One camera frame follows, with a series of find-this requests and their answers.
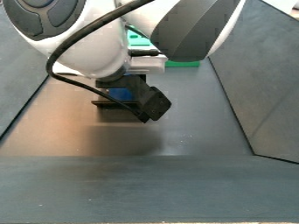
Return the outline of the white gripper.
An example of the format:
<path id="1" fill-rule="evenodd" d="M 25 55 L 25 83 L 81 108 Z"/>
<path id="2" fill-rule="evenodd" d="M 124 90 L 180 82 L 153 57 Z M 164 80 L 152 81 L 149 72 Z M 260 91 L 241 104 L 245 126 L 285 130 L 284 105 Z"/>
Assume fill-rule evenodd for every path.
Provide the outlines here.
<path id="1" fill-rule="evenodd" d="M 126 72 L 129 74 L 163 74 L 167 60 L 163 55 L 133 57 Z"/>

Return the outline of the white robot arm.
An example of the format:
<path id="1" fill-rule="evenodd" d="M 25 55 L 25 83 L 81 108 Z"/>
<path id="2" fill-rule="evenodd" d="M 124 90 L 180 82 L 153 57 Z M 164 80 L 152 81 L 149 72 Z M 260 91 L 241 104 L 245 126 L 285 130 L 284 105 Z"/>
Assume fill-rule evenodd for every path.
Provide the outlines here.
<path id="1" fill-rule="evenodd" d="M 129 2 L 145 2 L 94 30 L 58 57 L 84 76 L 100 79 L 132 67 L 126 25 L 148 38 L 168 60 L 208 57 L 224 42 L 247 0 L 2 0 L 10 23 L 32 47 L 50 55 L 61 42 Z"/>

